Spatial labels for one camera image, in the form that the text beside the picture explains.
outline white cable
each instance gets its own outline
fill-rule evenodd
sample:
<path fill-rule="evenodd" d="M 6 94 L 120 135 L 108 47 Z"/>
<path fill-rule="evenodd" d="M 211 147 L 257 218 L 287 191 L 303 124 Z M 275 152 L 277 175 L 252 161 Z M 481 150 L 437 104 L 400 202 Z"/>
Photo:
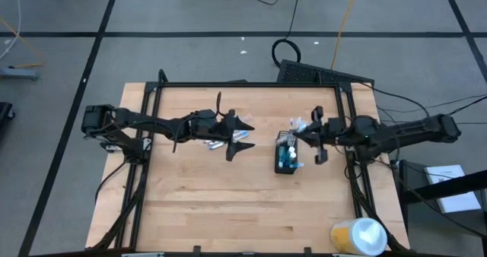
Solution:
<path fill-rule="evenodd" d="M 17 27 L 17 35 L 21 34 L 21 24 L 22 24 L 22 10 L 21 10 L 21 0 L 17 0 L 17 8 L 18 8 L 18 27 Z M 10 43 L 10 46 L 5 49 L 5 51 L 2 53 L 0 56 L 0 60 L 2 60 L 8 52 L 10 52 L 10 49 L 14 46 L 15 42 L 17 42 L 18 36 L 15 36 L 14 40 Z"/>

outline orange cable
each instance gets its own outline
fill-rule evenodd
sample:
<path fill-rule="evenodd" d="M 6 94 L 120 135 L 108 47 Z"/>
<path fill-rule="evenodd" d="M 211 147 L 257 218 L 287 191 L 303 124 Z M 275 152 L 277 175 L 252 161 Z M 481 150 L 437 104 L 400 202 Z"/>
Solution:
<path fill-rule="evenodd" d="M 343 28 L 345 27 L 345 22 L 349 17 L 350 9 L 352 8 L 353 1 L 354 0 L 350 0 L 349 6 L 347 7 L 347 11 L 345 12 L 345 16 L 343 17 L 342 25 L 340 26 L 340 30 L 338 31 L 338 37 L 336 38 L 336 44 L 335 44 L 335 52 L 333 52 L 332 66 L 330 67 L 331 70 L 333 70 L 333 67 L 335 67 L 335 59 L 336 59 L 336 54 L 338 53 L 338 47 L 340 45 L 340 37 L 342 36 L 342 31 Z"/>
<path fill-rule="evenodd" d="M 22 43 L 40 59 L 41 63 L 33 63 L 33 64 L 23 64 L 19 66 L 15 66 L 15 68 L 30 68 L 30 67 L 42 67 L 44 66 L 44 57 L 41 52 L 37 51 L 28 41 L 26 41 L 21 35 L 17 33 L 17 31 L 12 28 L 7 21 L 0 17 L 0 21 L 19 39 Z"/>

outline wooden table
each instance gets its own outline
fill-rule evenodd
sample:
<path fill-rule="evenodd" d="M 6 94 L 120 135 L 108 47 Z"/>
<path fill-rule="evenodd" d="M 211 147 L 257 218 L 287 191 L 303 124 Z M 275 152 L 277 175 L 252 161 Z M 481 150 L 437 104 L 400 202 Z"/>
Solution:
<path fill-rule="evenodd" d="M 120 107 L 140 111 L 144 86 L 126 84 Z M 352 88 L 357 114 L 378 119 L 372 91 L 360 84 Z M 178 144 L 173 154 L 173 142 L 155 135 L 137 251 L 191 252 L 201 246 L 203 252 L 303 252 L 310 246 L 313 252 L 336 252 L 331 226 L 355 218 L 344 156 L 328 147 L 328 162 L 314 165 L 315 150 L 301 142 L 298 158 L 305 167 L 291 176 L 274 173 L 278 131 L 288 129 L 291 117 L 309 120 L 316 105 L 325 119 L 337 117 L 333 89 L 168 87 L 158 117 L 215 109 L 219 91 L 222 112 L 234 108 L 239 116 L 252 117 L 247 122 L 256 130 L 244 141 L 256 146 L 230 163 L 225 148 L 209 151 L 201 141 L 190 141 Z M 109 154 L 103 177 L 122 160 L 122 154 Z M 392 173 L 379 163 L 368 169 L 379 217 L 409 247 Z M 100 192 L 87 246 L 98 242 L 120 213 L 127 173 L 128 167 Z M 131 226 L 129 218 L 124 246 Z"/>

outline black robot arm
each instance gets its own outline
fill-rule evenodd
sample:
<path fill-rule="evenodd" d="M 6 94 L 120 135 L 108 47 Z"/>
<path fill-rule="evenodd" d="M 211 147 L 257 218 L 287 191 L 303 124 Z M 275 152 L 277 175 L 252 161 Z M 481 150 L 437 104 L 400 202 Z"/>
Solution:
<path fill-rule="evenodd" d="M 137 160 L 144 157 L 150 142 L 140 138 L 130 138 L 122 132 L 126 128 L 162 134 L 177 143 L 196 139 L 223 141 L 228 144 L 226 159 L 232 161 L 237 152 L 254 146 L 251 143 L 234 141 L 234 131 L 251 131 L 254 128 L 242 122 L 235 115 L 234 109 L 225 114 L 220 113 L 220 99 L 221 93 L 218 94 L 216 113 L 211 109 L 204 109 L 175 119 L 145 116 L 128 109 L 114 108 L 111 105 L 87 106 L 81 131 L 88 138 L 104 138 L 106 141 L 101 144 L 104 148 L 111 144 L 122 148 L 129 159 Z M 222 116 L 220 122 L 217 121 L 217 116 Z"/>
<path fill-rule="evenodd" d="M 436 115 L 399 125 L 382 125 L 370 116 L 357 116 L 348 128 L 342 128 L 339 119 L 328 119 L 322 125 L 323 108 L 311 113 L 313 122 L 294 136 L 319 149 L 316 163 L 327 160 L 324 144 L 353 148 L 357 161 L 370 161 L 383 152 L 425 141 L 453 143 L 461 135 L 451 116 Z"/>

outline small box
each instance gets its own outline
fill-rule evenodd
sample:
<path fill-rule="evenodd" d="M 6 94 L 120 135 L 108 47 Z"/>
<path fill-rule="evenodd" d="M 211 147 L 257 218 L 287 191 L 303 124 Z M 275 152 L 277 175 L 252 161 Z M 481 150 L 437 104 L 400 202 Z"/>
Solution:
<path fill-rule="evenodd" d="M 280 131 L 278 137 L 275 139 L 275 160 L 274 160 L 274 172 L 275 173 L 283 173 L 283 174 L 293 174 L 296 169 L 298 168 L 296 165 L 298 164 L 298 139 L 293 137 L 291 146 L 288 145 L 288 140 L 284 140 L 283 142 L 279 143 L 279 139 L 284 139 L 288 137 L 288 132 Z M 293 163 L 289 163 L 289 148 L 294 148 L 294 153 L 296 157 L 293 159 Z M 284 148 L 283 155 L 286 157 L 285 159 L 279 158 L 279 148 Z"/>

